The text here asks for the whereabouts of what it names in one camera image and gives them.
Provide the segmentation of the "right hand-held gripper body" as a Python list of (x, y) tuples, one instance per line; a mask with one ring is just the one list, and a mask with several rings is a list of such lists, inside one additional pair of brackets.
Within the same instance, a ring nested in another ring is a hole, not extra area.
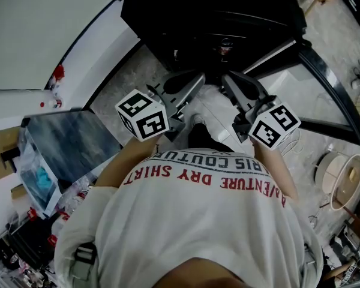
[(290, 106), (270, 95), (257, 101), (248, 111), (241, 110), (232, 127), (241, 142), (252, 138), (273, 151), (297, 128), (301, 120)]

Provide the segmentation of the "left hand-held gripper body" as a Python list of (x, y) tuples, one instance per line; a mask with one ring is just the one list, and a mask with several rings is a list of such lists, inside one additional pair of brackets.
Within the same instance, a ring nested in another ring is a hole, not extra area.
[(115, 109), (124, 127), (141, 142), (160, 134), (174, 141), (185, 128), (183, 114), (136, 89), (119, 101)]

